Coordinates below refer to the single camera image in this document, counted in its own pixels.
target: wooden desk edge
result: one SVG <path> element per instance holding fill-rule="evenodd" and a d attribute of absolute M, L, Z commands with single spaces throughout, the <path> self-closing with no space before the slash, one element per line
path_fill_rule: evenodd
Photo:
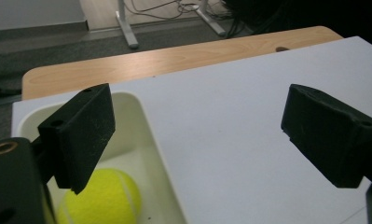
<path fill-rule="evenodd" d="M 22 100 L 254 57 L 276 52 L 278 47 L 298 49 L 341 38 L 327 27 L 315 26 L 37 67 L 22 79 Z"/>

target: tennis ball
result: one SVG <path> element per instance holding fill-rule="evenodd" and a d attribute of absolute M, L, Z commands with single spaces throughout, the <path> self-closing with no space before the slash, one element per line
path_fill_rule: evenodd
<path fill-rule="evenodd" d="M 141 196 L 130 176 L 115 169 L 99 169 L 78 195 L 71 190 L 65 193 L 57 222 L 136 224 L 140 209 Z"/>

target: black cable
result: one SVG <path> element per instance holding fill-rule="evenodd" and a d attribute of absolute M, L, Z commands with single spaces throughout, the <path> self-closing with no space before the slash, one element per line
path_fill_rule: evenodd
<path fill-rule="evenodd" d="M 140 9 L 137 9 L 137 8 L 136 8 L 136 6 L 135 6 L 135 4 L 134 4 L 134 1 L 131 0 L 131 3 L 132 3 L 132 6 L 133 6 L 133 9 L 135 9 L 135 11 L 137 11 L 137 12 L 146 12 L 146 11 L 150 11 L 150 10 L 153 10 L 153 9 L 156 9 L 156 8 L 159 8 L 159 7 L 164 7 L 164 6 L 166 6 L 166 5 L 169 5 L 169 4 L 172 4 L 172 3 L 176 3 L 176 2 L 177 2 L 177 0 L 174 0 L 174 1 L 171 1 L 171 2 L 168 2 L 168 3 L 164 3 L 164 4 L 159 5 L 159 6 L 156 6 L 156 7 L 151 7 L 151 8 L 148 8 L 148 9 L 142 9 L 142 10 L 140 10 Z"/>
<path fill-rule="evenodd" d="M 138 13 L 138 12 L 134 12 L 132 11 L 128 6 L 127 4 L 125 4 L 125 8 L 132 14 L 134 15 L 139 15 L 139 16 L 148 16 L 148 17 L 153 17 L 153 18 L 157 18 L 157 19 L 161 19 L 161 20 L 173 20 L 173 19 L 176 19 L 176 18 L 179 18 L 180 16 L 183 15 L 183 12 L 180 12 L 179 15 L 176 15 L 174 17 L 170 17 L 170 18 L 165 18 L 165 17 L 159 17 L 159 16 L 155 16 L 155 15 L 151 15 L 151 14 L 145 14 L 145 13 Z"/>
<path fill-rule="evenodd" d="M 224 12 L 224 13 L 220 13 L 220 14 L 214 12 L 213 6 L 216 5 L 216 4 L 218 4 L 218 3 L 221 3 L 221 2 L 216 2 L 213 5 L 208 4 L 208 8 L 207 8 L 208 10 L 206 10 L 206 12 L 208 13 L 208 15 L 212 19 L 215 19 L 217 21 L 224 21 L 224 20 L 233 19 L 232 12 L 230 12 L 230 11 Z"/>
<path fill-rule="evenodd" d="M 244 30 L 245 27 L 246 27 L 246 23 L 242 22 L 239 17 L 235 17 L 234 21 L 232 22 L 231 27 L 229 28 L 229 31 L 227 32 L 226 38 L 230 39 L 234 37 L 235 35 L 240 34 Z"/>
<path fill-rule="evenodd" d="M 132 6 L 134 8 L 134 10 L 136 11 L 133 11 L 131 10 L 127 4 L 124 3 L 125 5 L 125 8 L 132 14 L 134 15 L 140 15 L 140 16 L 148 16 L 148 17 L 153 17 L 153 18 L 157 18 L 157 19 L 160 19 L 160 20 L 173 20 L 173 19 L 176 19 L 176 18 L 179 18 L 180 16 L 182 16 L 184 13 L 188 13 L 188 12 L 192 12 L 192 11 L 195 11 L 197 10 L 196 8 L 194 9 L 186 9 L 186 7 L 188 6 L 195 6 L 196 4 L 182 4 L 181 1 L 179 0 L 175 0 L 175 1 L 171 1 L 169 3 L 165 3 L 165 4 L 162 4 L 162 5 L 159 5 L 159 6 L 156 6 L 156 7 L 151 7 L 151 8 L 148 8 L 148 9 L 143 9 L 143 10 L 139 10 L 136 8 L 133 0 L 131 0 L 131 3 L 132 3 Z M 152 14 L 146 14 L 146 13 L 143 13 L 145 11 L 149 11 L 149 10 L 153 10 L 153 9 L 156 9 L 156 8 L 159 8 L 159 7 L 164 7 L 164 6 L 167 6 L 169 4 L 172 4 L 172 3 L 177 3 L 177 11 L 179 12 L 178 15 L 174 16 L 174 17 L 170 17 L 170 18 L 165 18 L 165 17 L 159 17 L 159 16 L 156 16 L 156 15 L 152 15 Z"/>

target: table leg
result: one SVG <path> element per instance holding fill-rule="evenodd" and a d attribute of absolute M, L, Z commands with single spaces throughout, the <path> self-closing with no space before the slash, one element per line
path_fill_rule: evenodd
<path fill-rule="evenodd" d="M 130 24 L 127 22 L 127 19 L 125 18 L 124 0 L 118 0 L 118 6 L 119 9 L 118 11 L 116 11 L 116 14 L 119 26 L 122 29 L 125 39 L 127 39 L 128 46 L 130 46 L 131 49 L 137 49 L 139 47 L 139 43 L 137 42 L 137 39 L 133 34 Z"/>
<path fill-rule="evenodd" d="M 226 31 L 215 21 L 213 20 L 206 12 L 206 6 L 208 5 L 208 0 L 202 0 L 198 6 L 197 13 L 200 17 L 206 21 L 214 29 L 214 31 L 221 36 L 226 35 Z"/>

